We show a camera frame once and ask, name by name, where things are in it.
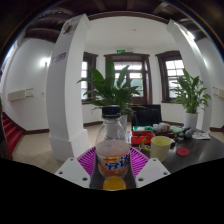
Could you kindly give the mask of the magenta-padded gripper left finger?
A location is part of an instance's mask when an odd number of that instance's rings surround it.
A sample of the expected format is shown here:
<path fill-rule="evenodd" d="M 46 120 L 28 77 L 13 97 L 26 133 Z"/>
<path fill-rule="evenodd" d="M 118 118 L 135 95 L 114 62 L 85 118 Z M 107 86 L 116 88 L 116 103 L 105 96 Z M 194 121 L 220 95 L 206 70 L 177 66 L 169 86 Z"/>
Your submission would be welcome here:
<path fill-rule="evenodd" d="M 92 147 L 78 158 L 68 158 L 56 171 L 56 175 L 84 188 L 99 189 L 100 173 L 95 152 L 96 149 Z"/>

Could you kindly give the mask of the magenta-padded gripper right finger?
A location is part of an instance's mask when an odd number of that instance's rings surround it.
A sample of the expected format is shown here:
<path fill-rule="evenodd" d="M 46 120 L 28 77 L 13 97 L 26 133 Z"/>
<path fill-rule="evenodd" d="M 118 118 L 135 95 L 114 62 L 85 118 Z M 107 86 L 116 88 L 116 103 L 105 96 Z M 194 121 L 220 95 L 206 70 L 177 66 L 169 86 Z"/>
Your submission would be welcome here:
<path fill-rule="evenodd" d="M 137 188 L 146 186 L 170 174 L 157 158 L 148 158 L 133 147 L 130 148 L 130 164 Z"/>

